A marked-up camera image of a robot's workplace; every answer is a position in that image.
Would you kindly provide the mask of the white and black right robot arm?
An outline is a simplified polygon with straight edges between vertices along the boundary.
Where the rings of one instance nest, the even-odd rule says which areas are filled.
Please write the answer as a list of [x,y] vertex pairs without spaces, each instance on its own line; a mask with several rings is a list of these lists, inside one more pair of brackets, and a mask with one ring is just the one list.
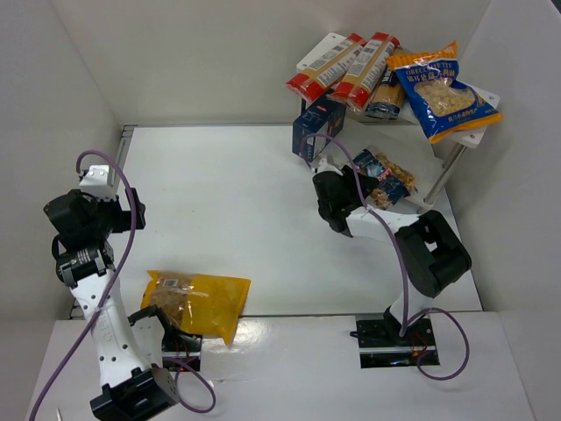
[[377,181],[323,158],[314,169],[318,213],[331,230],[349,238],[385,241],[394,247],[402,292],[384,312],[387,333],[403,338],[449,285],[472,268],[472,258],[444,216],[429,210],[402,214],[366,203]]

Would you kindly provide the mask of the tricolour fusilli pasta bag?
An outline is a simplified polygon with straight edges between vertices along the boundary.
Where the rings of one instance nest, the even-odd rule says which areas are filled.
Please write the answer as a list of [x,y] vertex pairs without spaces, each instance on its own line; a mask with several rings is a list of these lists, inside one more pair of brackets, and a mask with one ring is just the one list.
[[415,177],[375,146],[363,149],[353,158],[353,162],[362,175],[378,182],[378,186],[370,193],[378,209],[386,211],[417,191]]

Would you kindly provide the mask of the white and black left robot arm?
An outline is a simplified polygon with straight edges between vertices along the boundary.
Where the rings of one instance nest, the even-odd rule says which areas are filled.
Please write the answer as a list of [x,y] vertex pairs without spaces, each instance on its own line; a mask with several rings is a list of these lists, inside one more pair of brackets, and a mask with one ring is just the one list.
[[116,198],[103,200],[78,189],[44,208],[57,231],[56,274],[91,325],[101,394],[90,408],[98,420],[149,420],[179,401],[161,352],[169,324],[155,306],[126,315],[108,241],[112,233],[144,229],[145,211],[137,198],[123,210]]

